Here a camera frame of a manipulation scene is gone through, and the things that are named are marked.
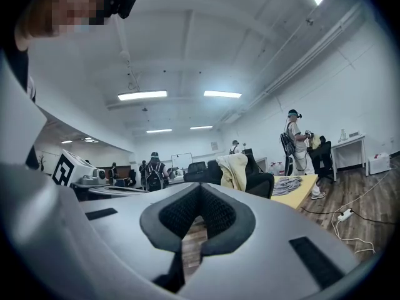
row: backpack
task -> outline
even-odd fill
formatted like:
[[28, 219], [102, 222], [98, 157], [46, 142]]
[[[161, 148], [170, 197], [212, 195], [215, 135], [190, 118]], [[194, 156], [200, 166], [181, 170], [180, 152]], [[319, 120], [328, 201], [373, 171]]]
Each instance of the backpack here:
[[289, 136], [288, 136], [288, 132], [289, 132], [289, 126], [291, 125], [291, 122], [289, 122], [289, 124], [287, 125], [286, 128], [286, 132], [281, 134], [281, 142], [282, 142], [282, 146], [283, 149], [285, 151], [285, 155], [287, 157], [291, 156], [292, 154], [294, 154], [295, 152], [295, 146], [294, 143], [290, 140]]
[[234, 148], [233, 148], [233, 150], [230, 150], [229, 149], [229, 154], [235, 154], [235, 149], [237, 148], [238, 146], [235, 146]]
[[158, 162], [157, 166], [155, 169], [153, 169], [153, 166], [149, 164], [148, 169], [149, 169], [149, 175], [146, 178], [146, 189], [147, 191], [157, 191], [164, 189], [164, 181], [161, 179], [161, 163]]

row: whiteboard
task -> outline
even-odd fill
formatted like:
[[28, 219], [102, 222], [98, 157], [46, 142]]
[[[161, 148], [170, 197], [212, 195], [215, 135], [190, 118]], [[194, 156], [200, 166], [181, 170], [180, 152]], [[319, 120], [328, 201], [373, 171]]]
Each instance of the whiteboard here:
[[192, 154], [191, 153], [182, 153], [182, 154], [175, 154], [171, 156], [172, 160], [172, 166], [178, 167], [179, 169], [187, 169], [191, 163], [193, 163], [192, 160]]

